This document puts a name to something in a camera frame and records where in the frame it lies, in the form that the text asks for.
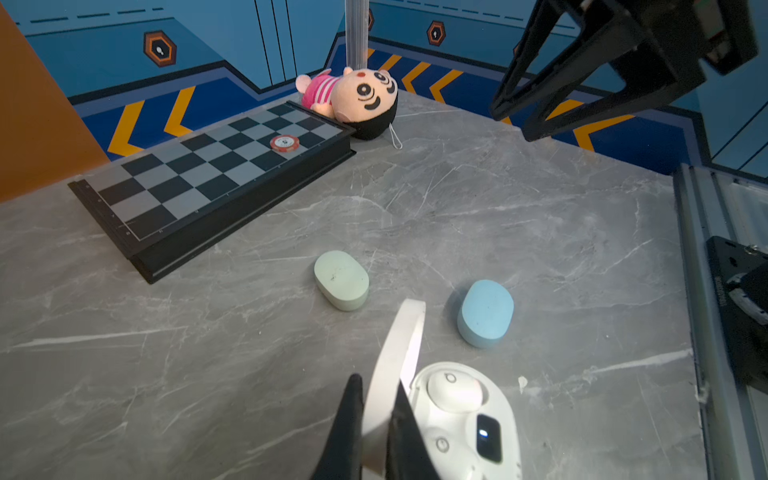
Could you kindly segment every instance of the orange hexagon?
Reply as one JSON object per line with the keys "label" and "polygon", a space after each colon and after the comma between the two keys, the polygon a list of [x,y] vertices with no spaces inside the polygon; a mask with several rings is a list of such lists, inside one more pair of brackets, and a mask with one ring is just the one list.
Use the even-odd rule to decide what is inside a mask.
{"label": "orange hexagon", "polygon": [[427,39],[430,45],[439,47],[443,40],[445,40],[445,24],[443,22],[434,21],[427,28]]}
{"label": "orange hexagon", "polygon": [[144,53],[158,67],[176,64],[176,44],[162,31],[144,34]]}

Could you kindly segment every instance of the yellow chevron stripe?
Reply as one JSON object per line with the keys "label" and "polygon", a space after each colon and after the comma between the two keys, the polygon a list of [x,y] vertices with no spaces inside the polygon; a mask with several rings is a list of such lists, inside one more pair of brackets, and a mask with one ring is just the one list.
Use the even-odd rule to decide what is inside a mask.
{"label": "yellow chevron stripe", "polygon": [[398,62],[398,60],[400,60],[400,58],[402,58],[400,55],[393,55],[389,57],[379,70],[389,70],[390,68],[395,66],[395,64]]}
{"label": "yellow chevron stripe", "polygon": [[450,84],[452,81],[454,81],[456,78],[459,77],[464,73],[463,71],[458,70],[451,70],[447,74],[445,74],[445,77],[441,78],[440,80],[437,80],[431,87],[429,87],[429,91],[432,92],[432,97],[439,101],[440,103],[444,104],[445,99],[442,97],[441,90],[446,87],[448,84]]}
{"label": "yellow chevron stripe", "polygon": [[594,145],[592,145],[592,139],[589,138],[590,134],[593,134],[596,131],[603,130],[604,128],[608,128],[612,125],[620,124],[621,122],[627,121],[630,118],[634,118],[634,115],[623,115],[621,117],[609,118],[607,120],[596,121],[593,124],[576,128],[574,130],[574,135],[576,136],[576,141],[578,142],[578,146],[581,148],[584,148],[585,150],[594,151]]}
{"label": "yellow chevron stripe", "polygon": [[559,104],[557,108],[555,108],[552,113],[549,114],[549,117],[547,117],[547,120],[553,117],[557,117],[559,114],[564,114],[565,112],[569,110],[573,110],[574,108],[578,107],[579,105],[583,105],[584,102],[571,100],[570,98],[564,101],[563,103]]}
{"label": "yellow chevron stripe", "polygon": [[131,139],[131,134],[134,133],[134,127],[136,127],[136,121],[139,119],[143,106],[143,100],[135,104],[125,105],[118,126],[114,129],[112,141],[109,142],[108,152],[127,157],[143,150],[143,148],[135,147],[128,143]]}
{"label": "yellow chevron stripe", "polygon": [[[563,103],[559,104],[558,107],[555,108],[551,114],[549,114],[549,117],[547,117],[547,120],[549,120],[552,117],[557,117],[559,114],[563,114],[566,111],[573,110],[574,108],[583,104],[584,102],[568,99]],[[604,128],[611,127],[615,124],[620,124],[621,122],[627,121],[630,118],[634,118],[634,115],[623,115],[621,117],[609,118],[607,120],[596,121],[593,124],[584,125],[583,127],[575,128],[574,136],[576,137],[578,146],[581,148],[584,148],[585,150],[594,151],[594,145],[592,144],[592,139],[589,137],[590,134],[593,134],[596,131],[603,130]]]}
{"label": "yellow chevron stripe", "polygon": [[190,106],[193,93],[194,87],[179,91],[179,96],[176,97],[176,103],[174,103],[174,109],[170,111],[168,122],[165,124],[165,133],[175,137],[192,133],[192,130],[181,124],[181,121],[184,119],[184,114],[187,113],[187,107]]}
{"label": "yellow chevron stripe", "polygon": [[419,75],[422,74],[424,70],[429,68],[429,64],[425,61],[422,63],[416,65],[413,70],[409,71],[408,74],[402,78],[402,84],[406,86],[406,90],[411,92],[412,94],[416,93],[416,90],[413,89],[413,85],[411,85],[411,82],[416,79]]}

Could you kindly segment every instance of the pink striped shirt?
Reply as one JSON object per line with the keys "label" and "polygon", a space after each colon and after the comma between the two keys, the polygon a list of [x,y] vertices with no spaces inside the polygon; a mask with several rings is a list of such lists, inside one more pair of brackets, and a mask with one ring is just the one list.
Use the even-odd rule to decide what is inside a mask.
{"label": "pink striped shirt", "polygon": [[311,108],[314,104],[329,104],[331,102],[331,91],[338,83],[341,77],[332,75],[318,75],[312,79],[310,86],[306,88],[301,104]]}

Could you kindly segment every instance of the gray square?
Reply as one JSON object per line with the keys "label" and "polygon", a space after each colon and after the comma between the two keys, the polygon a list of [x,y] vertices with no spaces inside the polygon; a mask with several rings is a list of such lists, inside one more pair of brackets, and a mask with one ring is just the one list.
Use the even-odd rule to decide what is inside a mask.
{"label": "gray square", "polygon": [[222,145],[219,142],[216,142],[215,144],[210,144],[207,147],[202,147],[200,150],[197,150],[194,153],[196,153],[198,157],[205,161],[211,161],[214,158],[221,157],[222,155],[228,154],[231,151],[232,150],[229,149],[226,145]]}
{"label": "gray square", "polygon": [[223,127],[218,127],[216,130],[207,131],[205,133],[216,141],[222,141],[224,138],[229,138],[238,132],[229,125],[224,125]]}
{"label": "gray square", "polygon": [[195,210],[205,207],[210,203],[208,197],[200,193],[200,191],[187,190],[181,195],[170,199],[163,204],[164,207],[171,212],[176,218],[184,218],[191,214]]}
{"label": "gray square", "polygon": [[299,155],[303,154],[304,152],[306,152],[306,147],[304,147],[303,145],[299,145],[299,147],[296,150],[294,150],[294,151],[289,151],[289,152],[286,152],[286,153],[279,152],[279,153],[286,160],[290,160],[291,158],[298,157]]}
{"label": "gray square", "polygon": [[328,140],[333,135],[337,135],[341,132],[340,128],[336,128],[333,125],[322,124],[318,128],[312,130],[312,133],[319,137],[323,137],[324,140]]}
{"label": "gray square", "polygon": [[237,165],[235,168],[228,170],[227,175],[232,180],[235,180],[238,185],[244,185],[253,180],[254,178],[263,175],[264,170],[261,170],[256,165],[246,162],[244,164]]}
{"label": "gray square", "polygon": [[153,197],[151,193],[144,190],[140,194],[135,194],[133,197],[128,197],[121,202],[117,202],[110,208],[120,220],[124,222],[129,221],[132,218],[138,217],[144,212],[152,210],[160,202],[157,198]]}
{"label": "gray square", "polygon": [[309,117],[309,115],[305,114],[302,111],[294,110],[286,113],[285,115],[280,115],[280,117],[283,117],[288,121],[292,121],[293,123],[296,123],[297,121],[301,121]]}
{"label": "gray square", "polygon": [[254,140],[259,140],[262,137],[266,137],[267,135],[274,133],[274,130],[265,125],[255,125],[251,128],[243,130],[243,133],[253,138]]}
{"label": "gray square", "polygon": [[218,169],[216,169],[211,164],[205,163],[198,165],[191,170],[185,171],[179,175],[179,177],[189,182],[189,185],[196,187],[197,185],[202,185],[211,178],[218,177],[219,175],[221,175],[221,172],[219,172]]}
{"label": "gray square", "polygon": [[240,155],[242,158],[245,158],[246,160],[252,160],[268,150],[269,148],[264,147],[259,142],[252,141],[249,144],[245,144],[242,147],[237,148],[235,153]]}
{"label": "gray square", "polygon": [[120,165],[111,165],[107,170],[95,174],[93,177],[87,177],[85,180],[88,181],[94,190],[99,191],[119,184],[129,178],[131,178],[131,174]]}
{"label": "gray square", "polygon": [[177,173],[171,170],[166,164],[162,164],[159,167],[155,167],[151,170],[147,170],[142,174],[136,175],[134,178],[144,188],[152,188],[155,185],[162,184],[166,180],[170,180],[176,177]]}
{"label": "gray square", "polygon": [[176,160],[177,158],[181,158],[186,154],[191,153],[192,150],[189,148],[186,148],[184,145],[179,144],[177,142],[174,142],[167,147],[163,147],[156,152],[154,152],[154,156],[160,159],[161,162],[164,164],[168,163],[169,161]]}
{"label": "gray square", "polygon": [[264,123],[265,121],[270,121],[273,118],[277,118],[277,115],[275,115],[274,113],[268,110],[260,111],[258,113],[248,115],[248,116],[254,119],[255,121],[259,122],[260,124]]}
{"label": "gray square", "polygon": [[306,132],[308,132],[307,129],[296,124],[288,125],[287,127],[281,128],[278,131],[283,135],[293,135],[294,137],[301,137]]}

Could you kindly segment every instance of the doll mouth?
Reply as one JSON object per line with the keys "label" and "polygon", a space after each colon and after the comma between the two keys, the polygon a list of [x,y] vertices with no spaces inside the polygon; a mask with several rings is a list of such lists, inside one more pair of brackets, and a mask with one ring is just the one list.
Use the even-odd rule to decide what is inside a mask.
{"label": "doll mouth", "polygon": [[382,103],[382,99],[381,99],[381,97],[376,97],[376,101],[374,101],[374,102],[373,102],[372,104],[370,104],[370,105],[363,105],[363,107],[364,107],[366,110],[375,110],[375,109],[377,109],[377,108],[379,107],[379,105],[381,105],[381,103]]}

